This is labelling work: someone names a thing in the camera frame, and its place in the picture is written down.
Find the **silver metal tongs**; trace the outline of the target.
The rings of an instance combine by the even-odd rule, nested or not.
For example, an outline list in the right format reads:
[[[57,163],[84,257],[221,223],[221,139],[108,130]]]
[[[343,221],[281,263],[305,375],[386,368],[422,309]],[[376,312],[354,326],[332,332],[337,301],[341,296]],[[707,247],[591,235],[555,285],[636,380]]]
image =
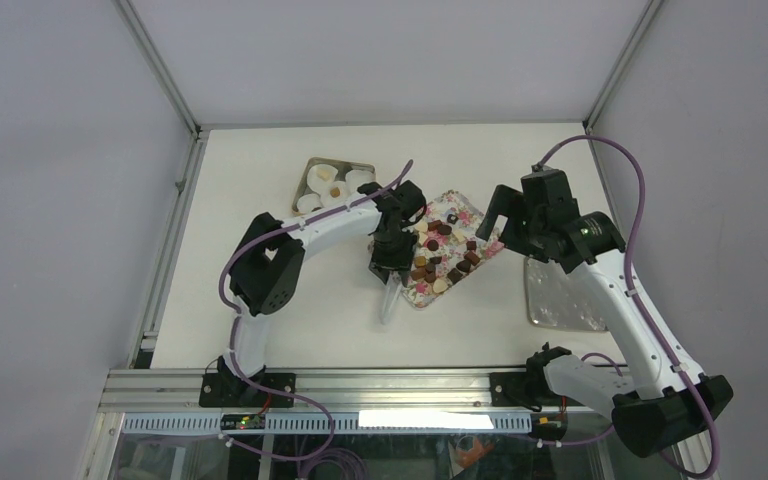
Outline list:
[[[387,326],[394,318],[396,304],[402,295],[403,280],[398,272],[391,272],[384,285],[384,295],[379,311],[379,322]]]

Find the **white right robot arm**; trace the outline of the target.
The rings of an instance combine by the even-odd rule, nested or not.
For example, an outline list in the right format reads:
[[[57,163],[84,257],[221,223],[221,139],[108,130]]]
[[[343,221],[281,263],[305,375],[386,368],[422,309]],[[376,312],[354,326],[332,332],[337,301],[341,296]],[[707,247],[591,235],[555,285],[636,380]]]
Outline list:
[[[505,249],[560,266],[592,296],[630,374],[611,374],[567,348],[544,345],[524,372],[492,380],[502,402],[538,412],[557,397],[570,398],[607,418],[640,458],[708,430],[733,399],[733,388],[725,376],[704,371],[635,285],[630,249],[613,221],[599,211],[581,214],[561,170],[535,171],[521,185],[495,188],[478,237],[488,239],[505,217]]]

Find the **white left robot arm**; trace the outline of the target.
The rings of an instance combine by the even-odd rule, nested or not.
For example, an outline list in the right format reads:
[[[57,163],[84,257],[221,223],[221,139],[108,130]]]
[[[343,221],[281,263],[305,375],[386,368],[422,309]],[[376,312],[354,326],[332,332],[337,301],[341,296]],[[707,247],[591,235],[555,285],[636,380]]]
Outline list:
[[[345,239],[372,237],[368,268],[388,290],[380,314],[387,321],[413,266],[418,236],[409,228],[426,209],[418,186],[395,180],[366,183],[338,206],[295,220],[280,221],[267,212],[256,216],[219,279],[219,297],[236,314],[218,362],[223,394],[248,406],[268,389],[262,378],[268,316],[291,300],[303,263]]]

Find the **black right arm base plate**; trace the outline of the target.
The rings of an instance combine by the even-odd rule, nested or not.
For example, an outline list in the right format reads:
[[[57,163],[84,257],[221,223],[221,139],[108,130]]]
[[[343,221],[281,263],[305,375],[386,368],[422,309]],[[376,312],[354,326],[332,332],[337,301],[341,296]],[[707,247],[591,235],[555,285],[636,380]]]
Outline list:
[[[551,392],[546,382],[526,371],[497,371],[488,375],[489,393],[494,407],[523,407],[540,412],[544,407],[560,407],[562,398]]]

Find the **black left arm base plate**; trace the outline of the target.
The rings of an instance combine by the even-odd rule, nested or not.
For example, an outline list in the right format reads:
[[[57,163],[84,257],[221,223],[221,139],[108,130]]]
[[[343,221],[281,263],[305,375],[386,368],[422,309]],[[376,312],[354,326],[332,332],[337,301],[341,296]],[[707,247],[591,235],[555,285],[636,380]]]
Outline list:
[[[282,393],[296,392],[297,375],[294,373],[261,373],[254,378],[259,385]],[[261,408],[269,403],[272,408],[291,408],[293,398],[265,392],[251,387],[230,371],[207,373],[202,376],[198,405],[202,408]]]

